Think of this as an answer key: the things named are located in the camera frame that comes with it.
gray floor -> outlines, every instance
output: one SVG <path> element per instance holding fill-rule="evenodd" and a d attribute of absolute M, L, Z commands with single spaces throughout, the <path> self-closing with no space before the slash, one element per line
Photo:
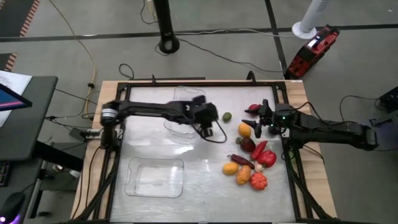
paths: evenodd
<path fill-rule="evenodd" d="M 300 20 L 308 1 L 272 0 L 279 27 L 290 27 Z M 146 25 L 139 18 L 140 0 L 54 0 L 77 34 L 112 34 L 152 32 L 156 25 Z M 175 30 L 270 27 L 264 1 L 250 0 L 170 0 Z M 398 3 L 385 1 L 330 1 L 317 25 L 393 24 L 398 21 Z M 144 17 L 150 14 L 145 9 Z M 28 36 L 70 35 L 67 25 L 47 1 L 39 10 Z M 262 34 L 225 34 L 183 36 L 183 39 L 235 60 L 252 62 L 265 68 L 280 69 L 274 39 Z M 338 103 L 345 95 L 378 97 L 397 86 L 395 70 L 398 46 L 397 29 L 344 30 L 337 43 L 304 78 L 308 99 L 325 119 L 340 120 Z M 154 52 L 158 37 L 135 39 L 85 40 L 98 66 L 96 84 L 103 80 L 125 79 L 118 73 L 120 63 L 128 63 L 136 78 L 206 77 L 207 79 L 242 79 L 254 70 L 258 78 L 281 79 L 279 73 L 266 73 L 236 65 L 182 43 L 180 50 L 163 57 Z M 288 63 L 304 41 L 282 39 Z M 56 75 L 58 88 L 85 96 L 91 79 L 90 60 L 75 41 L 1 43 L 0 53 L 17 52 L 14 72 L 28 75 Z M 55 93 L 48 115 L 71 115 L 81 110 L 82 102 Z M 368 124 L 380 114 L 373 102 L 348 99 L 343 105 L 346 119 Z M 60 122 L 89 126 L 80 118 Z M 396 127 L 384 127 L 381 149 L 396 147 L 391 138 Z M 40 140 L 53 137 L 55 142 L 75 142 L 68 131 L 46 122 Z M 398 223 L 398 151 L 364 152 L 349 146 L 322 144 L 326 172 L 339 218 L 350 221 Z"/>

computer screen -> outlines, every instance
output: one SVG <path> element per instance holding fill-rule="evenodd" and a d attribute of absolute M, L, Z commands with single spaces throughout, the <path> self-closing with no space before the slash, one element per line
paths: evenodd
<path fill-rule="evenodd" d="M 32 106 L 32 103 L 0 84 L 0 111 L 7 111 Z"/>

red pepper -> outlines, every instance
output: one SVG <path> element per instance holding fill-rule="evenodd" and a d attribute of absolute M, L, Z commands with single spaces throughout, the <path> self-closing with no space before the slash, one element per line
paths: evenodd
<path fill-rule="evenodd" d="M 257 162 L 266 165 L 266 167 L 272 167 L 276 161 L 276 154 L 271 150 L 266 150 L 260 154 L 257 158 Z"/>
<path fill-rule="evenodd" d="M 254 152 L 251 154 L 251 158 L 252 158 L 252 159 L 256 160 L 256 159 L 260 156 L 260 154 L 262 153 L 262 151 L 266 148 L 267 142 L 268 142 L 268 141 L 260 142 L 260 143 L 256 146 L 256 149 L 255 149 Z"/>
<path fill-rule="evenodd" d="M 228 156 L 228 158 L 230 158 L 232 161 L 236 162 L 237 164 L 247 165 L 250 167 L 250 169 L 254 169 L 254 164 L 241 156 L 232 154 Z"/>

orange fruit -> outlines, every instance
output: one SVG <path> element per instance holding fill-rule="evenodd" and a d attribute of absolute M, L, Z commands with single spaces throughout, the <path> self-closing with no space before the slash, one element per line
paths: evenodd
<path fill-rule="evenodd" d="M 241 123 L 238 127 L 238 133 L 242 136 L 242 137 L 248 137 L 250 138 L 251 135 L 251 127 L 245 123 Z"/>

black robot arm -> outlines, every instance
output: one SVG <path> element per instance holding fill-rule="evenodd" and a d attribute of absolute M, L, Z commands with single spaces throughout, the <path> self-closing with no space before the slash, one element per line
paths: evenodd
<path fill-rule="evenodd" d="M 271 134 L 280 134 L 289 130 L 286 137 L 289 147 L 301 148 L 308 142 L 349 144 L 367 151 L 378 147 L 373 128 L 352 121 L 325 121 L 300 112 L 287 104 L 277 104 L 275 111 L 272 111 L 267 100 L 263 100 L 257 113 L 260 116 L 258 123 L 243 120 L 254 128 L 256 137 L 260 137 L 262 126 L 269 126 Z"/>
<path fill-rule="evenodd" d="M 207 138 L 213 135 L 211 123 L 218 119 L 218 112 L 214 104 L 206 103 L 206 97 L 203 95 L 191 101 L 171 101 L 166 104 L 114 100 L 104 104 L 102 108 L 102 148 L 117 147 L 115 127 L 128 116 L 159 117 L 178 124 L 198 124 L 199 134 Z"/>

